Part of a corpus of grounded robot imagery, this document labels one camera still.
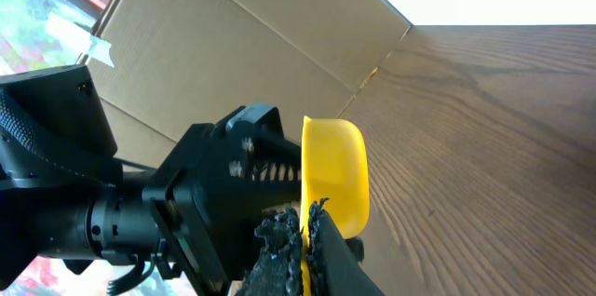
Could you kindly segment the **yellow measuring scoop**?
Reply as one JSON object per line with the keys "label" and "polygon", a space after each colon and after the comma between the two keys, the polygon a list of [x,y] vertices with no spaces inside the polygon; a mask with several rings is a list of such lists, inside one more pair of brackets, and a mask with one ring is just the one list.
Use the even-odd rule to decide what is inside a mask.
{"label": "yellow measuring scoop", "polygon": [[344,119],[310,118],[303,123],[301,146],[301,212],[304,294],[310,278],[306,265],[309,245],[309,208],[314,201],[328,198],[324,208],[344,239],[358,236],[370,212],[369,174],[362,134]]}

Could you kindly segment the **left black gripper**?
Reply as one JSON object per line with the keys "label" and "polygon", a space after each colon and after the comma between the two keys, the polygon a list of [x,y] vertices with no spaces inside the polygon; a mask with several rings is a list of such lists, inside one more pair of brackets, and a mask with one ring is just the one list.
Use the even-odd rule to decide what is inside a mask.
{"label": "left black gripper", "polygon": [[192,125],[142,192],[162,234],[152,255],[160,276],[225,294],[257,261],[253,232],[267,209],[300,199],[300,169],[301,148],[284,137],[273,105]]}

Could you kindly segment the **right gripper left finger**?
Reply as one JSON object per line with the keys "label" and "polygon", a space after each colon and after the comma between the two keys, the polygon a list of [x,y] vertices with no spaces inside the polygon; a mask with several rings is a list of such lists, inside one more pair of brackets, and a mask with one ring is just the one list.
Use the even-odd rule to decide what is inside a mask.
{"label": "right gripper left finger", "polygon": [[298,296],[304,292],[299,214],[294,208],[265,218],[254,230],[263,240],[259,257],[236,296]]}

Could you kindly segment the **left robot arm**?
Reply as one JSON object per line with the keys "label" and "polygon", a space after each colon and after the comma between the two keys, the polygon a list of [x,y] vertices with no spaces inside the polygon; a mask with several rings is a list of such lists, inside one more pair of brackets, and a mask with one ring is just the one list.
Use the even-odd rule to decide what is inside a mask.
{"label": "left robot arm", "polygon": [[192,125],[157,168],[116,150],[86,66],[2,77],[3,288],[41,256],[75,274],[128,266],[111,295],[152,273],[222,295],[257,261],[267,210],[301,196],[301,149],[269,104]]}

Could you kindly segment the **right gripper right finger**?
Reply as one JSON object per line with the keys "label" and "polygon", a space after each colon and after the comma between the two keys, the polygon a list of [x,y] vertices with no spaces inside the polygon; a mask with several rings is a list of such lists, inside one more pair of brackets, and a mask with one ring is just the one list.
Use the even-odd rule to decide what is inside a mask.
{"label": "right gripper right finger", "polygon": [[364,246],[356,236],[344,239],[324,208],[328,198],[309,208],[306,265],[312,295],[379,296],[383,292],[361,269]]}

